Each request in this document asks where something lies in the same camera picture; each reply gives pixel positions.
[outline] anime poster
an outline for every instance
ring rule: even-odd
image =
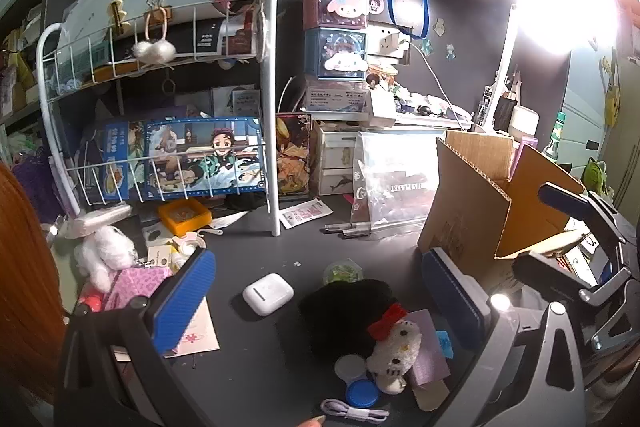
[[[104,161],[109,165],[102,168],[102,197],[105,200],[129,199],[129,191],[135,184],[144,181],[143,161],[145,150],[144,123],[142,121],[116,122],[104,127]]]
[[[282,196],[306,196],[309,193],[308,114],[276,115],[276,157],[278,193]]]
[[[264,190],[261,143],[257,118],[147,123],[145,198]]]

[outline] white plush bunny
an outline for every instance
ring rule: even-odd
[[[417,324],[399,320],[385,340],[378,341],[367,359],[367,369],[375,375],[376,385],[386,394],[402,393],[406,381],[402,377],[418,356],[422,334]]]
[[[133,241],[116,227],[107,225],[86,236],[74,251],[84,275],[89,275],[96,289],[107,293],[117,270],[133,266],[138,253]]]

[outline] bright lamp light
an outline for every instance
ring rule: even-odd
[[[518,0],[520,27],[537,44],[556,54],[595,39],[613,46],[618,31],[615,0]]]

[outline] green plush toy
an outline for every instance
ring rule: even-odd
[[[584,168],[580,179],[582,185],[599,196],[603,195],[607,181],[606,168],[607,166],[604,162],[596,162],[593,158],[589,158],[589,163]]]

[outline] white drawer unit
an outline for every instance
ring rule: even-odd
[[[353,192],[353,150],[359,127],[314,122],[311,189],[318,196]]]
[[[353,194],[353,168],[319,171],[318,196],[331,194]]]

